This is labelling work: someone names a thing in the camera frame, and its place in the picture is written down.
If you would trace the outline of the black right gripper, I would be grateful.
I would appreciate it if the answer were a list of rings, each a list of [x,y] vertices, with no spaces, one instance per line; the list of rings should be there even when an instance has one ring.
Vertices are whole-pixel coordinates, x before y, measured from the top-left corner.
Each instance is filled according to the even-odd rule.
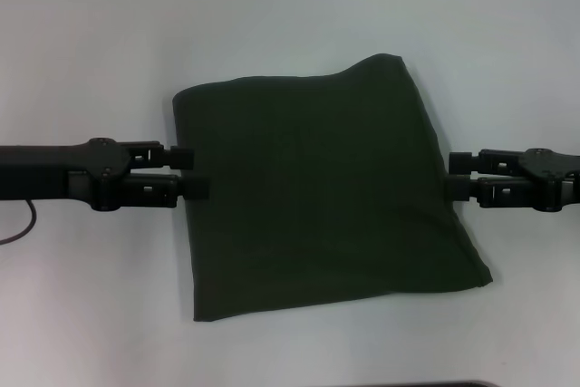
[[[472,173],[525,178],[478,178]],[[555,213],[579,203],[579,157],[549,149],[449,154],[447,201]]]

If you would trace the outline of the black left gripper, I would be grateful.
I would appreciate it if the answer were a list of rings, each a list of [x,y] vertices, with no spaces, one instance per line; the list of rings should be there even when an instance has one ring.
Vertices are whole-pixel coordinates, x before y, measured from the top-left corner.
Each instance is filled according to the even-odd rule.
[[[69,146],[3,146],[1,199],[75,199],[97,211],[175,208],[179,198],[208,199],[209,178],[128,174],[129,169],[192,170],[194,160],[194,150],[166,149],[158,141],[120,145],[91,139]]]

